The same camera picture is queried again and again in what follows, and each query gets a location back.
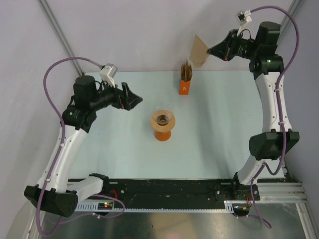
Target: white wall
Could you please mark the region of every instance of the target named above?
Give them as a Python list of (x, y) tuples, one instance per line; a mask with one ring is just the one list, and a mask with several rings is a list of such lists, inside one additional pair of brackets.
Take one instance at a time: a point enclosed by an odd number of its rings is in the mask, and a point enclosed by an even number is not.
[[(293, 176), (303, 181), (312, 210), (319, 224), (319, 4), (305, 1), (296, 16), (300, 31), (299, 51), (285, 75), (285, 100), (293, 130), (300, 132), (300, 142), (288, 153), (287, 165)], [(278, 53), (285, 63), (296, 43), (293, 26), (283, 38)]]
[[(3, 239), (26, 201), (25, 186), (37, 182), (55, 145), (59, 121), (45, 98), (42, 79), (46, 69), (66, 55), (37, 1), (2, 0), (0, 22), (0, 238)], [(60, 110), (69, 101), (75, 77), (70, 63), (57, 67), (49, 76), (49, 92)]]
[[(263, 5), (288, 9), (293, 0), (48, 0), (76, 55), (115, 64), (120, 71), (179, 70), (197, 34), (209, 47), (238, 28), (240, 10)], [(279, 11), (252, 14), (255, 37), (260, 22), (281, 23)], [(248, 60), (209, 57), (202, 70), (247, 70)], [(89, 65), (84, 71), (95, 71)]]

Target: tabletop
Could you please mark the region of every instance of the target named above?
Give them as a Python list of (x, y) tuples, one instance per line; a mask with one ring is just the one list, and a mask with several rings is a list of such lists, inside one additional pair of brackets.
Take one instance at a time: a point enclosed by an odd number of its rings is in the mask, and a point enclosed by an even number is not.
[[(87, 73), (100, 81), (98, 73)], [(97, 112), (74, 160), (70, 178), (100, 173), (110, 178), (226, 179), (249, 156), (248, 142), (262, 131), (262, 107), (248, 71), (194, 71), (189, 95), (179, 91), (179, 72), (118, 72), (143, 102), (131, 111), (111, 106)], [(169, 107), (176, 124), (171, 138), (154, 137), (150, 118)], [(278, 161), (270, 167), (274, 170)], [(282, 171), (260, 178), (283, 178)]]

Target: purple cable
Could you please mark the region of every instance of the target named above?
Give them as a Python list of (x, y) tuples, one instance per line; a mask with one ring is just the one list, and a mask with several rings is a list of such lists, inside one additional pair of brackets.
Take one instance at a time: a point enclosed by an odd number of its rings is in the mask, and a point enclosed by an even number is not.
[[(99, 68), (102, 68), (102, 67), (103, 67), (102, 65), (96, 63), (95, 61), (92, 61), (92, 60), (87, 59), (87, 58), (84, 58), (84, 57), (69, 57), (69, 58), (65, 58), (65, 59), (62, 59), (62, 60), (60, 60), (60, 61), (55, 62), (55, 63), (54, 63), (53, 65), (51, 65), (51, 66), (49, 67), (49, 69), (47, 69), (47, 71), (45, 72), (45, 75), (44, 75), (44, 77), (43, 77), (44, 92), (45, 92), (45, 95), (46, 95), (46, 97), (47, 97), (47, 99), (48, 99), (50, 105), (52, 106), (52, 108), (54, 109), (54, 111), (56, 112), (56, 114), (58, 115), (58, 117), (59, 117), (59, 119), (60, 119), (60, 122), (61, 122), (61, 127), (62, 127), (61, 144), (64, 143), (64, 138), (65, 138), (65, 123), (64, 123), (64, 120), (63, 120), (63, 118), (62, 118), (62, 115), (60, 114), (59, 110), (56, 108), (56, 106), (55, 106), (54, 103), (52, 102), (52, 99), (51, 99), (51, 97), (50, 97), (50, 95), (49, 95), (49, 93), (48, 93), (47, 86), (46, 86), (46, 79), (47, 79), (47, 77), (48, 77), (49, 72), (50, 72), (55, 66), (57, 66), (57, 65), (59, 65), (59, 64), (61, 64), (61, 63), (63, 63), (63, 62), (66, 62), (66, 61), (71, 61), (71, 60), (84, 60), (84, 61), (88, 61), (88, 62), (90, 62), (90, 63), (92, 63), (92, 64), (98, 66)], [(55, 166), (56, 161), (57, 161), (57, 159), (58, 159), (58, 157), (59, 157), (59, 155), (60, 155), (61, 150), (62, 150), (62, 146), (59, 146), (59, 147), (58, 147), (58, 150), (57, 150), (57, 152), (56, 152), (56, 154), (55, 154), (55, 157), (54, 157), (54, 159), (53, 159), (53, 161), (52, 161), (52, 164), (51, 164), (51, 166), (50, 166), (50, 169), (49, 169), (49, 171), (48, 171), (48, 173), (47, 173), (46, 180), (47, 180), (47, 179), (50, 179), (51, 173), (52, 173), (52, 171), (53, 171), (53, 169), (54, 169), (54, 166)], [(57, 224), (55, 225), (55, 227), (53, 228), (53, 230), (52, 230), (50, 233), (48, 233), (48, 234), (46, 234), (46, 233), (42, 230), (42, 228), (41, 228), (40, 208), (41, 208), (41, 203), (42, 203), (43, 195), (44, 195), (44, 192), (45, 192), (45, 188), (46, 188), (46, 186), (47, 186), (47, 181), (46, 181), (46, 180), (45, 180), (44, 183), (43, 183), (43, 186), (42, 186), (42, 189), (41, 189), (41, 192), (40, 192), (40, 196), (39, 196), (39, 199), (38, 199), (38, 203), (37, 203), (37, 206), (36, 206), (36, 226), (37, 226), (38, 231), (39, 231), (39, 233), (40, 233), (40, 235), (41, 235), (42, 237), (48, 237), (48, 236), (52, 235), (52, 234), (56, 231), (56, 229), (57, 229), (57, 227), (58, 227), (58, 225), (59, 225), (59, 222), (60, 222), (61, 219), (62, 219), (62, 217), (59, 218), (59, 220), (57, 221)]]
[[(282, 73), (279, 75), (279, 77), (278, 77), (278, 79), (276, 81), (276, 88), (275, 88), (276, 89), (277, 104), (278, 104), (279, 120), (281, 122), (280, 123), (280, 128), (281, 128), (282, 132), (285, 132), (286, 130), (285, 130), (285, 126), (284, 126), (283, 108), (282, 108), (282, 105), (281, 105), (280, 91), (278, 89), (279, 89), (280, 81), (281, 81), (283, 75), (288, 70), (288, 68), (290, 67), (290, 65), (292, 64), (293, 60), (296, 57), (297, 50), (298, 50), (298, 47), (299, 47), (299, 38), (300, 38), (300, 36), (299, 36), (299, 30), (298, 30), (298, 26), (297, 26), (296, 21), (293, 19), (293, 17), (286, 10), (284, 10), (284, 9), (278, 7), (278, 6), (262, 6), (262, 7), (255, 8), (255, 9), (251, 10), (250, 12), (253, 13), (253, 12), (256, 12), (256, 11), (259, 11), (259, 10), (263, 10), (263, 9), (268, 9), (268, 8), (276, 9), (276, 10), (279, 10), (279, 11), (283, 12), (290, 19), (290, 21), (293, 23), (293, 25), (295, 27), (295, 31), (296, 31), (296, 46), (295, 46), (294, 53), (293, 53), (290, 61), (288, 62), (287, 66), (284, 68)], [(264, 163), (266, 165), (267, 170), (269, 171), (269, 173), (271, 175), (278, 174), (278, 172), (280, 171), (281, 166), (283, 165), (283, 162), (284, 162), (284, 157), (285, 157), (285, 154), (286, 154), (286, 147), (287, 147), (287, 136), (286, 136), (285, 133), (283, 133), (283, 138), (284, 138), (283, 150), (282, 150), (282, 154), (281, 154), (281, 157), (280, 157), (280, 160), (279, 160), (279, 164), (278, 164), (278, 167), (277, 167), (276, 171), (272, 172), (270, 167), (269, 167), (269, 165), (267, 163)]]
[(283, 116), (283, 107), (282, 107), (282, 104), (281, 104), (281, 99), (280, 99), (280, 91), (279, 91), (279, 86), (280, 86), (280, 81), (284, 75), (284, 73), (288, 70), (288, 68), (290, 67), (290, 65), (292, 64), (293, 60), (295, 59), (295, 56), (297, 54), (297, 50), (298, 50), (298, 47), (299, 47), (299, 30), (298, 30), (298, 26), (297, 26), (297, 23), (296, 21), (293, 19), (293, 17), (284, 9), (278, 7), (278, 6), (262, 6), (262, 7), (258, 7), (258, 8), (255, 8), (253, 10), (251, 10), (250, 12), (253, 13), (253, 12), (256, 12), (256, 11), (259, 11), (259, 10), (263, 10), (263, 9), (268, 9), (268, 8), (272, 8), (272, 9), (277, 9), (281, 12), (283, 12), (290, 20), (291, 22), (293, 23), (294, 27), (295, 27), (295, 31), (296, 31), (296, 46), (295, 46), (295, 50), (294, 50), (294, 53), (290, 59), (290, 61), (288, 62), (287, 66), (285, 67), (285, 69), (282, 71), (282, 73), (279, 75), (277, 81), (276, 81), (276, 87), (275, 87), (275, 90), (276, 90), (276, 98), (277, 98), (277, 105), (278, 105), (278, 113), (279, 113), (279, 121), (280, 121), (280, 128), (281, 128), (281, 131), (283, 132), (283, 149), (282, 149), (282, 154), (281, 154), (281, 157), (280, 157), (280, 160), (279, 160), (279, 164), (278, 164), (278, 167), (276, 169), (275, 172), (272, 172), (269, 165), (267, 163), (263, 163), (263, 165), (260, 167), (260, 169), (258, 170), (258, 172), (255, 174), (255, 176), (252, 178), (251, 182), (250, 182), (250, 193), (252, 195), (252, 199), (253, 199), (253, 204), (254, 204), (254, 207), (255, 207), (255, 210), (256, 210), (256, 213), (257, 215), (250, 215), (250, 217), (254, 217), (254, 218), (258, 218), (260, 219), (263, 224), (271, 229), (272, 226), (270, 225), (270, 223), (268, 221), (266, 221), (260, 214), (258, 208), (256, 207), (256, 202), (255, 202), (255, 197), (254, 197), (254, 192), (253, 192), (253, 184), (254, 184), (254, 180), (259, 176), (259, 174), (263, 171), (264, 167), (266, 166), (267, 170), (269, 171), (269, 173), (271, 175), (276, 175), (278, 174), (278, 172), (280, 171), (281, 169), (281, 166), (284, 162), (284, 157), (285, 157), (285, 154), (286, 154), (286, 147), (287, 147), (287, 136), (285, 134), (286, 130), (285, 130), (285, 123), (284, 123), (284, 116)]
[(264, 218), (261, 216), (261, 214), (260, 214), (258, 208), (256, 207), (256, 202), (255, 202), (255, 197), (254, 197), (254, 190), (253, 190), (254, 181), (255, 181), (255, 179), (259, 176), (259, 174), (263, 171), (264, 167), (265, 167), (265, 165), (262, 165), (262, 166), (260, 167), (260, 169), (258, 170), (258, 172), (255, 174), (255, 176), (252, 178), (252, 180), (251, 180), (251, 182), (250, 182), (250, 194), (251, 194), (251, 197), (252, 197), (252, 199), (253, 199), (253, 204), (254, 204), (256, 213), (257, 213), (257, 215), (258, 215), (258, 216), (256, 216), (256, 215), (250, 215), (250, 217), (260, 219), (260, 220), (263, 222), (263, 224), (264, 224), (267, 228), (271, 229), (271, 228), (272, 228), (271, 224), (270, 224), (266, 219), (264, 219)]
[[(99, 194), (94, 194), (94, 195), (92, 195), (92, 197), (101, 197), (101, 198), (111, 199), (111, 200), (114, 200), (114, 201), (116, 201), (116, 202), (118, 202), (118, 203), (120, 203), (122, 205), (122, 210), (118, 214), (115, 214), (115, 215), (112, 215), (112, 216), (97, 215), (100, 218), (116, 218), (116, 217), (120, 216), (121, 214), (123, 214), (124, 211), (125, 211), (124, 203), (122, 201), (116, 199), (116, 198), (108, 197), (108, 196), (105, 196), (105, 195), (99, 195)], [(62, 225), (62, 224), (70, 223), (70, 222), (72, 222), (72, 221), (74, 221), (74, 220), (76, 220), (78, 218), (81, 218), (81, 217), (84, 217), (84, 216), (89, 216), (89, 215), (95, 216), (95, 214), (93, 214), (93, 213), (84, 213), (84, 214), (80, 214), (80, 215), (78, 215), (78, 216), (76, 216), (76, 217), (74, 217), (74, 218), (72, 218), (70, 220), (66, 220), (66, 221), (62, 221), (62, 222), (59, 221), (60, 218), (59, 218), (59, 220), (57, 222), (53, 222), (50, 218), (48, 218), (48, 221), (50, 223), (56, 223), (56, 224)]]

